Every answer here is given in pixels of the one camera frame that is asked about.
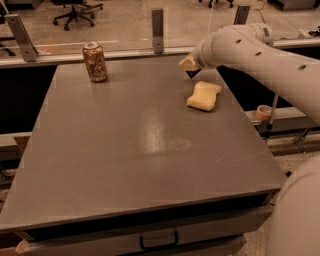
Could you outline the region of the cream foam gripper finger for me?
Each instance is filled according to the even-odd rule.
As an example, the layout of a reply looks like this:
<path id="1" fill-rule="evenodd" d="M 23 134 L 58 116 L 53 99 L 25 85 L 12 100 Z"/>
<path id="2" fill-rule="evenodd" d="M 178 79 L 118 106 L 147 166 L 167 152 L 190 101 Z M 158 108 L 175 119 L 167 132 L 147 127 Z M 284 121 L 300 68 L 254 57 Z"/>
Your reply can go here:
<path id="1" fill-rule="evenodd" d="M 179 63 L 178 66 L 183 71 L 196 71 L 199 69 L 199 64 L 192 55 L 187 55 Z"/>

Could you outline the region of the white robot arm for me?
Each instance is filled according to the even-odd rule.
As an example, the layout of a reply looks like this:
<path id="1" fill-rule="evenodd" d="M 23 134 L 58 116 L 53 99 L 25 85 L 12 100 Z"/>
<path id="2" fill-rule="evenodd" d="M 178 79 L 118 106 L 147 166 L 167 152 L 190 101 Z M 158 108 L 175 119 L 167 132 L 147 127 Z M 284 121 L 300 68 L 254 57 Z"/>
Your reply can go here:
<path id="1" fill-rule="evenodd" d="M 273 47 L 263 23 L 224 26 L 203 38 L 179 66 L 221 65 L 242 71 L 320 123 L 320 61 Z M 271 216 L 266 256 L 320 256 L 320 156 L 305 161 L 283 184 Z"/>

